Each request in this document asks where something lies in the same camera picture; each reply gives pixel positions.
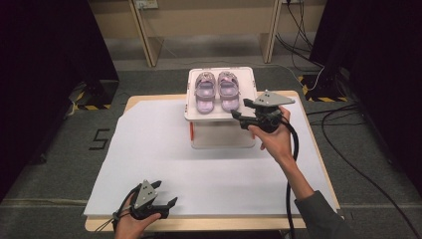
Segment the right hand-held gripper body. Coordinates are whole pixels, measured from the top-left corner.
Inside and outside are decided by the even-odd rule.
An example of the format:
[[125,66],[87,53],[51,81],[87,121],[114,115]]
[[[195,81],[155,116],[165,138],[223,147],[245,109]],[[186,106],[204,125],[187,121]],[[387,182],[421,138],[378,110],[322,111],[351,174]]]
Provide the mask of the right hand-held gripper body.
[[275,131],[282,122],[281,105],[290,105],[295,101],[274,92],[264,91],[253,101],[258,127],[265,132]]

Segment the person's right hand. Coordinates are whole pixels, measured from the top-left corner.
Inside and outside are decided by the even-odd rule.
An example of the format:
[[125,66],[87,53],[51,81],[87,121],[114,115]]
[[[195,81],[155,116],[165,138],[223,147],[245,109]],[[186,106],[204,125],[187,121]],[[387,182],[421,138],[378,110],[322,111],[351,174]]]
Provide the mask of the person's right hand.
[[281,167],[286,167],[289,163],[294,162],[291,132],[286,126],[291,114],[283,107],[280,107],[280,110],[284,117],[283,123],[275,131],[268,133],[255,125],[249,125],[248,130],[262,142],[261,150],[266,149]]

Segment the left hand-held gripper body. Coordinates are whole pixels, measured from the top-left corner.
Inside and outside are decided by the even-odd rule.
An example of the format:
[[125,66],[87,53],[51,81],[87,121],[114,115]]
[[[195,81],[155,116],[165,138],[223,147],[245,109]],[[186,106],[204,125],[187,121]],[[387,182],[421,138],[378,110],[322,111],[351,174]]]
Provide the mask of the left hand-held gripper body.
[[156,189],[153,189],[148,180],[143,180],[135,187],[130,200],[129,212],[136,220],[142,220],[148,216],[159,213],[161,219],[169,215],[169,208],[166,205],[154,205],[153,201],[158,196]]

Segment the stand base with striped tape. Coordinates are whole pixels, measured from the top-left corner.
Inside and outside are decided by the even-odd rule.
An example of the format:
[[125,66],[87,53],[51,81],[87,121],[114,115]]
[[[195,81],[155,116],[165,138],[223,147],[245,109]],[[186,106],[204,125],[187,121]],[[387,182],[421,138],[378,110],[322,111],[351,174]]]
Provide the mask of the stand base with striped tape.
[[72,99],[75,110],[108,110],[118,88],[117,80],[99,80],[91,86],[82,84],[76,88],[76,97]]
[[336,82],[325,83],[318,75],[302,75],[298,77],[304,96],[309,102],[346,102],[343,89]]

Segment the beige wooden desk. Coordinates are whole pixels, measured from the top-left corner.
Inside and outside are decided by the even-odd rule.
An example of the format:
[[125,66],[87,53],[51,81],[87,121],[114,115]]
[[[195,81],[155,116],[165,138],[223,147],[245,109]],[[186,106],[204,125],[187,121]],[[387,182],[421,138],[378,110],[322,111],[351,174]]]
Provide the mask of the beige wooden desk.
[[137,9],[134,0],[89,0],[105,38],[140,41],[146,64],[157,65],[165,39],[201,35],[255,35],[263,62],[272,61],[278,33],[300,21],[317,30],[327,0],[157,0],[157,9]]

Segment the black curtain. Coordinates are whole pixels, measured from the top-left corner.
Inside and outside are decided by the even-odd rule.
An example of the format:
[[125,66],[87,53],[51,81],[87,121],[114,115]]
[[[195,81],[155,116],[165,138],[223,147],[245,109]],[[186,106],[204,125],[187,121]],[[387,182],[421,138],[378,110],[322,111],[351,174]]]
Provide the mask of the black curtain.
[[80,83],[118,76],[89,0],[0,0],[0,202]]
[[312,59],[344,68],[371,123],[422,196],[422,0],[326,0]]

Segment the white plastic storage box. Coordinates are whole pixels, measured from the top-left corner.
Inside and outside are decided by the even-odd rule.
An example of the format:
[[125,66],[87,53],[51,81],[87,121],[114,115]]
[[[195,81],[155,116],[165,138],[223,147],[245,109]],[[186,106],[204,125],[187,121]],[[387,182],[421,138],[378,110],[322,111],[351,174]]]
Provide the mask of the white plastic storage box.
[[[254,116],[254,110],[245,107],[243,102],[243,99],[254,100],[257,97],[255,78],[251,68],[192,69],[187,83],[184,116],[190,124],[191,145],[194,148],[253,147],[255,145],[254,137],[246,129],[240,128],[239,122],[232,118],[231,112],[228,113],[222,109],[218,92],[218,76],[224,71],[233,73],[239,82],[240,105],[236,111],[245,117]],[[214,110],[206,115],[197,111],[194,96],[196,79],[203,72],[212,73],[216,80]]]

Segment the light wooden table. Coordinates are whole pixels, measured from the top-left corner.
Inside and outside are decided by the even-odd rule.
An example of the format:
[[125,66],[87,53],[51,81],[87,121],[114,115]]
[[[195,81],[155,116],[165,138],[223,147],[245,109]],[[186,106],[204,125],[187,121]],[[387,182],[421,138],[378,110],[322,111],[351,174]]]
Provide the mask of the light wooden table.
[[[124,113],[142,101],[182,100],[182,95],[135,96],[128,100]],[[149,226],[151,232],[181,232],[181,231],[227,231],[227,230],[272,230],[285,229],[289,223],[286,212],[282,215],[238,215],[238,216],[176,216],[160,220]],[[110,231],[109,220],[112,214],[106,216],[88,216],[86,228],[89,231],[101,229]]]

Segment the wall power outlet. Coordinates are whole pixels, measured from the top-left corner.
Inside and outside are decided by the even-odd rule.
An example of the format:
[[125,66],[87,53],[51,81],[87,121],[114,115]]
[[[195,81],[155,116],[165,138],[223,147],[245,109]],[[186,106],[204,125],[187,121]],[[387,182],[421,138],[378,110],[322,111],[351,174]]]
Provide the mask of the wall power outlet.
[[137,9],[157,9],[157,0],[134,0]]

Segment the person's left hand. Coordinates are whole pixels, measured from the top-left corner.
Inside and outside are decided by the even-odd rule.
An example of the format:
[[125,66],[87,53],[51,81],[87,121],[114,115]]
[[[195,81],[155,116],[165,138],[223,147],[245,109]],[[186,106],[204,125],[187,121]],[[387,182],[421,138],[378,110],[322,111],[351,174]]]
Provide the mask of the person's left hand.
[[130,200],[131,196],[127,198],[118,215],[119,220],[114,231],[114,239],[140,239],[144,230],[161,217],[159,213],[155,213],[145,219],[136,220],[129,213]]

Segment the purple child sandal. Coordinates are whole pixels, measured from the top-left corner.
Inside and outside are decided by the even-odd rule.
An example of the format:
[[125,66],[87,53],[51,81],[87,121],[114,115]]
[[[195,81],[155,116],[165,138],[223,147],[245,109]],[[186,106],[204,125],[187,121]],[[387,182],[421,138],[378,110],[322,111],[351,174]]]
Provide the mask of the purple child sandal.
[[210,72],[203,72],[196,79],[194,92],[196,109],[203,115],[209,114],[214,110],[215,85],[215,77]]
[[224,71],[219,74],[218,92],[225,112],[235,111],[239,107],[239,82],[233,73]]

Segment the white paper sheet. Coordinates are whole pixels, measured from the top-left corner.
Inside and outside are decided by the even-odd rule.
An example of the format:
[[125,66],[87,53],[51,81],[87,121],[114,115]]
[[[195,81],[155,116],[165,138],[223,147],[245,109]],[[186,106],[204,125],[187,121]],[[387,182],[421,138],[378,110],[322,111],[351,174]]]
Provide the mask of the white paper sheet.
[[182,100],[142,101],[118,120],[85,213],[112,214],[142,180],[161,180],[171,216],[282,215],[296,208],[271,156],[253,147],[194,148]]

